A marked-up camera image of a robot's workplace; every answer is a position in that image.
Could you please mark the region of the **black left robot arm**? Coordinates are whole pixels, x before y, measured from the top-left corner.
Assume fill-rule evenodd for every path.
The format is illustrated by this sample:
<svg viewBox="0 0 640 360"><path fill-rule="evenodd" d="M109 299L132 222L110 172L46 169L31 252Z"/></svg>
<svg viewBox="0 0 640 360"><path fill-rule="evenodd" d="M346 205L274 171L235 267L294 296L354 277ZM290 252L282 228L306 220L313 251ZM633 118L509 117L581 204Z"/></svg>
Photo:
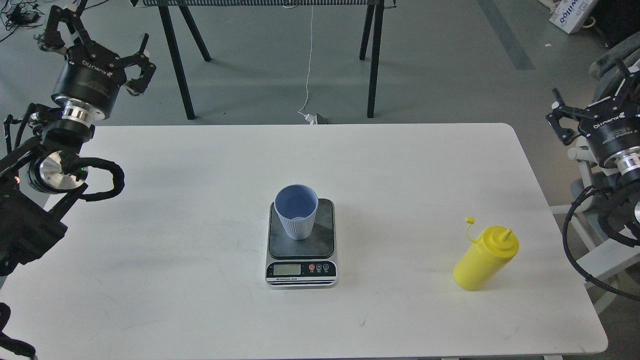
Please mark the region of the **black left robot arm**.
<svg viewBox="0 0 640 360"><path fill-rule="evenodd" d="M2 121L2 281L66 235L63 218L75 203L112 199L125 188L116 162L80 152L93 139L96 123L110 118L121 89L142 95L156 66L146 52L148 34L137 52L122 57L90 37L82 22L86 9L85 0L51 7L37 38L42 51L64 59L51 95L54 105L31 103L23 116Z"/></svg>

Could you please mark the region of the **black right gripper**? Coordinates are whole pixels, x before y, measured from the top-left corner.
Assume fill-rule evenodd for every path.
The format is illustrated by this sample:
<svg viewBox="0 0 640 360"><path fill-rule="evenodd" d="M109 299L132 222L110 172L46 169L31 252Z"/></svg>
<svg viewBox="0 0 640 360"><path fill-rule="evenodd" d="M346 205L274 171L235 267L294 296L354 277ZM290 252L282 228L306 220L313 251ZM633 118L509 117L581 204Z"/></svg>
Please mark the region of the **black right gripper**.
<svg viewBox="0 0 640 360"><path fill-rule="evenodd" d="M586 108L567 105L558 88L545 119L560 142L571 145L585 137L597 164L604 169L639 168L639 70L615 58L607 94Z"/></svg>

